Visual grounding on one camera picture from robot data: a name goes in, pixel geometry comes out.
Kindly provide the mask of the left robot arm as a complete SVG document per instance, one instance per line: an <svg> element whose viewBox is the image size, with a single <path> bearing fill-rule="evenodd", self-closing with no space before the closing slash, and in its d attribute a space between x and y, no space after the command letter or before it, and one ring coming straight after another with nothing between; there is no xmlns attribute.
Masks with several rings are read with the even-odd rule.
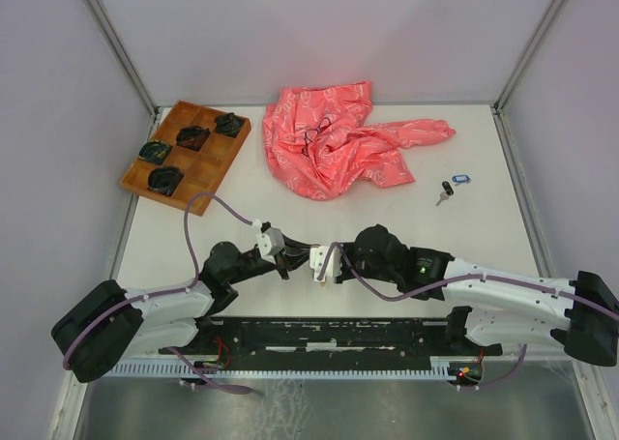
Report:
<svg viewBox="0 0 619 440"><path fill-rule="evenodd" d="M214 330L198 319L226 309L238 296L234 284L271 272L288 279L303 265L318 273L323 263L319 247L269 233L247 251L219 242L196 278L173 287L129 289L114 279L98 284L52 327L51 337L64 369L81 383L134 354L183 346L202 353L212 346Z"/></svg>

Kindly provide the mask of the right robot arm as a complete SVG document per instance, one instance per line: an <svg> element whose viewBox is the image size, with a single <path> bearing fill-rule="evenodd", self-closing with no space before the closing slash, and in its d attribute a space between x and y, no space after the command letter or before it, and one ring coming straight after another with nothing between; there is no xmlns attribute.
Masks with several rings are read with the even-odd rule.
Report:
<svg viewBox="0 0 619 440"><path fill-rule="evenodd" d="M332 243L320 275L329 269L335 282L356 279L385 302L437 300L490 309L488 318L467 315L445 328L445 345L457 354L512 341L558 345L592 366L618 364L618 299L595 273L553 279L501 272L445 251L408 247L380 224L352 242Z"/></svg>

